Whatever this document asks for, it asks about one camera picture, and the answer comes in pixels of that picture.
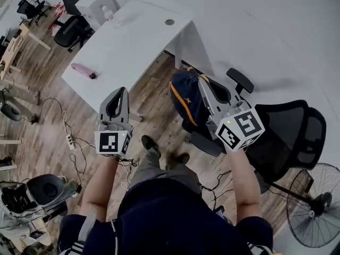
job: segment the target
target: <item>fan grille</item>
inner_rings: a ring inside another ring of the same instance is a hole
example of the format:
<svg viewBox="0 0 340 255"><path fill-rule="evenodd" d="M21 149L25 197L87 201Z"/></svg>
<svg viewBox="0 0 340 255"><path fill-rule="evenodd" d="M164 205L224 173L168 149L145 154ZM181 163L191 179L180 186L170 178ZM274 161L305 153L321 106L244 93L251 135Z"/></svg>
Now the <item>fan grille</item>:
<svg viewBox="0 0 340 255"><path fill-rule="evenodd" d="M310 203L294 193L309 198ZM318 212L316 205L325 207ZM286 210L290 229L302 245L318 248L333 240L340 232L339 169L317 164L312 171L300 171L291 184Z"/></svg>

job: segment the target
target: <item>pink bottle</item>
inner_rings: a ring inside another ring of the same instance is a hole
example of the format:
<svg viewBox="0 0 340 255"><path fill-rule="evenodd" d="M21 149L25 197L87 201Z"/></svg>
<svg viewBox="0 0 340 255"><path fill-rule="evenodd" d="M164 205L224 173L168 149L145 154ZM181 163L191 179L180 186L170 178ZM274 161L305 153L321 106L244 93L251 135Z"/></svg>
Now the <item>pink bottle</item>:
<svg viewBox="0 0 340 255"><path fill-rule="evenodd" d="M96 79L97 78L97 75L96 73L91 70L91 69L88 69L87 67L85 67L84 65L81 65L79 63L72 63L71 64L71 67L73 69L75 69L77 72L83 74L83 75L86 75L87 77L89 77L90 79Z"/></svg>

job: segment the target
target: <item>sleeve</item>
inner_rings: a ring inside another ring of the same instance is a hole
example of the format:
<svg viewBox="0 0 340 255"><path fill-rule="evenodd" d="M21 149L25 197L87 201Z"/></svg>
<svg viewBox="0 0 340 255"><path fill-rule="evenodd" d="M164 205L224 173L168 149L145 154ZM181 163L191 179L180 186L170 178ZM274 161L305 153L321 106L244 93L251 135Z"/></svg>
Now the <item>sleeve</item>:
<svg viewBox="0 0 340 255"><path fill-rule="evenodd" d="M58 238L58 254L71 248L72 244L78 240L79 232L85 219L86 216L82 215L66 215L62 219Z"/></svg>
<svg viewBox="0 0 340 255"><path fill-rule="evenodd" d="M253 245L264 245L273 250L273 229L263 218L257 216L241 220L236 229Z"/></svg>

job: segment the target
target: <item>human arm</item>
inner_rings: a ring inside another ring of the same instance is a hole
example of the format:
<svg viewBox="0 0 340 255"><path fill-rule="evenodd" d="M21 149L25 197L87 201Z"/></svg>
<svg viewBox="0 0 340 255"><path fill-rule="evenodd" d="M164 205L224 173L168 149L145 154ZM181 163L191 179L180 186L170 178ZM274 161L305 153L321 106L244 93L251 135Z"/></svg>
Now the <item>human arm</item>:
<svg viewBox="0 0 340 255"><path fill-rule="evenodd" d="M112 193L114 178L118 167L115 157L106 157L85 188L80 215L87 216L90 206L97 211L97 219L106 221L108 202Z"/></svg>
<svg viewBox="0 0 340 255"><path fill-rule="evenodd" d="M262 217L260 185L245 152L243 149L237 152L227 151L228 163L233 175L237 223L250 216Z"/></svg>

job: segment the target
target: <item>power strip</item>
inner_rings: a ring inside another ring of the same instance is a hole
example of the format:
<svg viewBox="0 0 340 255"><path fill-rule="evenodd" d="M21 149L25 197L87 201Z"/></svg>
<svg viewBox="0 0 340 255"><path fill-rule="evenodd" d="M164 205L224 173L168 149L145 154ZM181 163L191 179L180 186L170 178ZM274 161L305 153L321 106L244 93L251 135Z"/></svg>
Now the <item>power strip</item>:
<svg viewBox="0 0 340 255"><path fill-rule="evenodd" d="M74 143L74 140L73 140L72 135L67 134L67 135L66 135L66 140L67 140L67 144L68 144L69 147L70 147L70 150L76 150L76 149L77 149L77 147L76 147L76 145L75 145L75 143Z"/></svg>

